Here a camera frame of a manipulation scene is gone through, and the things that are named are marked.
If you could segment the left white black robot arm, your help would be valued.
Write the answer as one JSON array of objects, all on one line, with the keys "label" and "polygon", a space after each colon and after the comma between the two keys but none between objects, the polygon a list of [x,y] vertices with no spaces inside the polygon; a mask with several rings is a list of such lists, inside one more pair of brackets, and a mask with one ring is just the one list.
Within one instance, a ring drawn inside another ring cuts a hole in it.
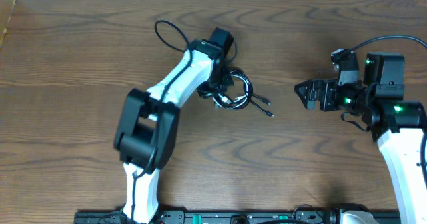
[{"label": "left white black robot arm", "polygon": [[213,93],[223,85],[233,42],[230,32],[215,28],[209,39],[193,40],[157,85],[128,93],[113,141],[127,178],[122,223],[150,223],[155,217],[159,174],[173,153],[181,108],[195,91]]}]

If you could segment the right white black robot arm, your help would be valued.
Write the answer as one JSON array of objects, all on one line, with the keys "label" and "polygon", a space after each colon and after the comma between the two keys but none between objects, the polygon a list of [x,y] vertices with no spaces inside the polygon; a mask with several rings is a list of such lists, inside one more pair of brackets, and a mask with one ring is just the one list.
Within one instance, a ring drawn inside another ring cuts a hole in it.
[{"label": "right white black robot arm", "polygon": [[425,223],[426,111],[404,100],[404,56],[368,53],[363,79],[352,51],[339,49],[331,58],[337,79],[310,79],[295,85],[295,93],[306,109],[361,117],[386,162],[401,223]]}]

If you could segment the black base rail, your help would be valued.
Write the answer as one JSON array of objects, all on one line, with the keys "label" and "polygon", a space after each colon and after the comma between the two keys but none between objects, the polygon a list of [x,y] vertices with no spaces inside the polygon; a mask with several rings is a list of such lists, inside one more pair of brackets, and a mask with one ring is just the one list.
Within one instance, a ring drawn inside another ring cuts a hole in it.
[{"label": "black base rail", "polygon": [[[266,221],[297,219],[306,223],[321,223],[322,218],[313,211],[275,213],[233,213],[233,212],[189,212],[161,211],[151,221],[154,224],[232,224],[232,223],[263,223]],[[120,211],[78,212],[74,215],[74,224],[121,224],[127,223]]]}]

